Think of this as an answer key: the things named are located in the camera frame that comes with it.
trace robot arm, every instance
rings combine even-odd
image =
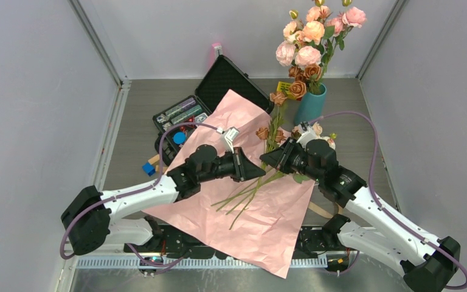
[[[237,129],[218,131],[227,149],[221,157],[213,146],[201,145],[185,163],[161,176],[157,182],[104,192],[98,192],[95,186],[84,188],[61,216],[66,229],[89,206],[100,201],[105,203],[82,216],[70,231],[68,238],[74,254],[87,254],[106,244],[142,245],[153,236],[150,224],[144,219],[123,219],[125,216],[189,198],[198,193],[201,183],[206,181],[229,176],[240,182],[266,174],[240,147],[233,147],[232,140],[239,133]]]
[[[306,175],[318,182],[318,188],[332,202],[360,216],[382,235],[367,231],[343,215],[335,215],[324,227],[332,240],[357,249],[393,268],[404,277],[414,292],[441,291],[457,267],[431,245],[459,259],[460,245],[451,237],[439,239],[420,228],[379,196],[374,198],[366,182],[340,166],[336,152],[328,142],[316,139],[308,123],[300,125],[298,140],[288,138],[280,148],[260,159],[283,173]],[[398,219],[392,220],[386,212]],[[404,226],[425,238],[412,236]]]

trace blue vase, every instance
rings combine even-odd
[[[300,107],[296,115],[294,115],[295,126],[301,122],[308,122],[321,116],[325,99],[327,99],[327,87],[322,83],[320,85],[320,90],[323,91],[323,94],[317,96],[308,92],[302,97]]]

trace gray floor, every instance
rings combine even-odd
[[[277,79],[255,79],[264,92],[273,92]],[[193,94],[200,80],[135,80],[132,82],[126,107],[120,124],[117,142],[112,154],[105,189],[121,189],[144,183],[150,178],[141,169],[147,159],[156,154],[153,144],[157,138],[157,128],[153,124],[153,115]],[[352,110],[368,114],[362,91],[356,79],[327,79],[327,102],[323,114],[336,111]],[[291,101],[286,115],[292,120],[299,105]],[[341,165],[359,174],[364,179],[368,170],[373,150],[373,131],[364,120],[355,116],[332,117],[321,123],[324,133],[336,133],[337,158]],[[388,203],[394,205],[384,166],[379,160],[375,167],[375,190]],[[333,205],[315,190],[312,202],[334,212]],[[354,215],[348,214],[355,222],[367,226],[367,223]],[[323,217],[307,210],[304,224],[323,225]]]

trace pink wrapping paper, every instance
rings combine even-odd
[[[255,131],[268,125],[269,120],[269,115],[261,108],[230,90],[205,123],[223,129],[237,127],[240,133],[234,141],[234,147],[241,146],[246,156],[260,165],[258,157],[263,153],[264,143],[255,135]],[[169,169],[182,164],[202,144],[213,145],[219,156],[225,152],[217,132],[207,127],[198,127],[185,142]],[[273,174],[270,170],[271,167],[267,167],[268,176]],[[144,212],[219,251],[285,278],[314,181],[298,184],[291,176],[285,176],[263,186],[232,230],[229,230],[247,200],[229,215],[226,212],[238,200],[219,212],[216,211],[218,206],[211,205],[230,194],[238,193],[252,182],[238,183],[230,178],[205,182],[201,184],[200,193],[189,199],[152,207]]]

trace blue cap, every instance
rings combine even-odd
[[[180,145],[185,142],[185,134],[183,132],[178,132],[173,136],[173,141]]]

